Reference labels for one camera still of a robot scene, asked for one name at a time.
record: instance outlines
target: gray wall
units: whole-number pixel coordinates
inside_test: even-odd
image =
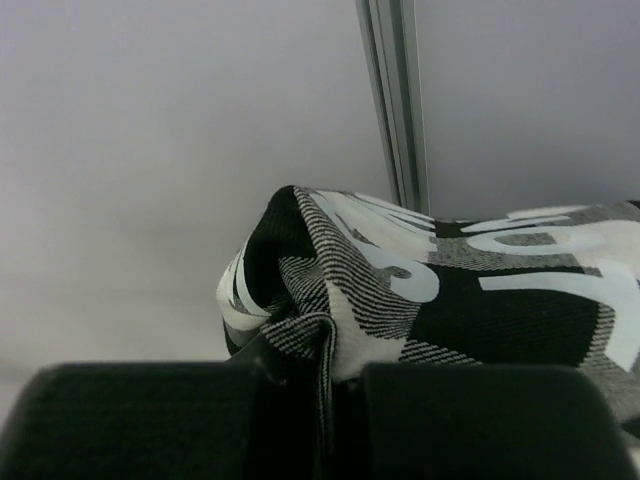
[[[640,198],[638,0],[417,0],[432,212]]]
[[[288,183],[389,197],[353,2],[0,1],[0,418],[42,364],[225,357]]]

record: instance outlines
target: cloth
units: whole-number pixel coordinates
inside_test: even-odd
[[[317,366],[325,438],[331,385],[382,361],[574,367],[632,442],[638,279],[638,202],[443,221],[366,195],[285,187],[217,298],[231,353],[260,336],[286,359],[285,377]]]

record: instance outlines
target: metal strip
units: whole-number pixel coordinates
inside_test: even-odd
[[[358,13],[361,25],[368,25],[361,27],[365,46],[370,45],[367,50],[377,59],[370,63],[371,82],[379,105],[380,129],[385,132],[389,172],[395,176],[392,184],[398,187],[398,203],[428,213],[413,0],[359,0]]]

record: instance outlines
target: white panel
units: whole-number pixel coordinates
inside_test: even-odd
[[[225,357],[290,183],[389,197],[352,2],[3,1],[0,364]]]
[[[640,198],[640,2],[418,0],[434,215]]]

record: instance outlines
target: folded fabric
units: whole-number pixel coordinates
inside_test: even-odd
[[[639,202],[443,221],[285,187],[217,298],[231,353],[259,337],[285,380],[314,366],[325,439],[332,383],[374,361],[574,367],[638,435],[638,279]]]

